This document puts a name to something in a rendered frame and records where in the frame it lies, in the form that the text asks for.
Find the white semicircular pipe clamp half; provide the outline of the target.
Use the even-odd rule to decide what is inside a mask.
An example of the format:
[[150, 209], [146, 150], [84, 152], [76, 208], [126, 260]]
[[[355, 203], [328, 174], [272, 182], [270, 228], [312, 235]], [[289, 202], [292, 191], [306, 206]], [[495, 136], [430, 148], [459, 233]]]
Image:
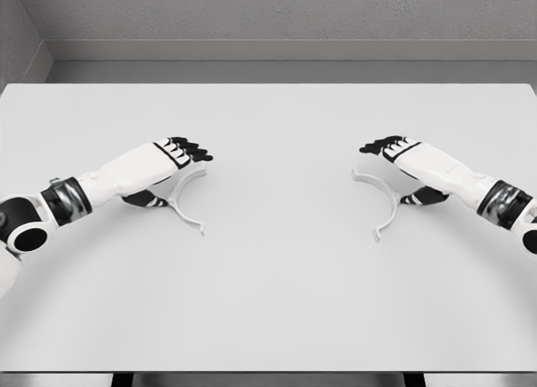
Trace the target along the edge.
[[396, 192], [386, 181], [381, 178], [360, 172], [356, 167], [352, 168], [351, 171], [352, 179], [356, 182], [368, 183], [369, 185], [375, 186], [380, 190], [388, 199], [390, 205], [390, 214], [388, 218], [383, 221], [380, 225], [377, 225], [373, 228], [373, 238], [376, 243], [379, 243], [382, 239], [382, 231], [389, 227], [396, 217], [398, 211], [398, 206], [400, 204], [399, 200], [401, 195]]
[[195, 220], [194, 218], [186, 215], [180, 209], [180, 194], [186, 188], [186, 186], [196, 178], [206, 175], [206, 163], [199, 162], [194, 163], [192, 166], [186, 167], [186, 172], [182, 175], [179, 175], [178, 180], [176, 181], [175, 187], [167, 195], [166, 201], [169, 203], [171, 208], [176, 212], [179, 218], [186, 223], [187, 225], [197, 229], [201, 236], [205, 236], [205, 223], [202, 220]]

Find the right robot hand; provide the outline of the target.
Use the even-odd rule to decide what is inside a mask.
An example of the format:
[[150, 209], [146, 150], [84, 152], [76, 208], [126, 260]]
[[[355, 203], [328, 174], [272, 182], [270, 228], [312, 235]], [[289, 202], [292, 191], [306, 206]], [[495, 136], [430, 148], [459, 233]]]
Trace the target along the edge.
[[397, 166], [406, 175], [420, 181], [423, 186], [412, 194], [402, 196], [401, 204], [429, 206], [449, 198], [447, 181], [439, 180], [441, 166], [449, 162], [447, 154], [415, 139], [400, 135], [376, 139], [362, 146], [363, 154], [375, 154]]

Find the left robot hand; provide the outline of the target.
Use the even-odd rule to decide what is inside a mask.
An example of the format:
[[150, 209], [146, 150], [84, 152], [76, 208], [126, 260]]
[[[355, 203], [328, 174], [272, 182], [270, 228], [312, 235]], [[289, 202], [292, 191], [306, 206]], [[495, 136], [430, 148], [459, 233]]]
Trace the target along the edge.
[[149, 187], [168, 180], [190, 164], [212, 160], [206, 149], [183, 137], [143, 144], [112, 162], [117, 193], [136, 207], [166, 207], [168, 202]]

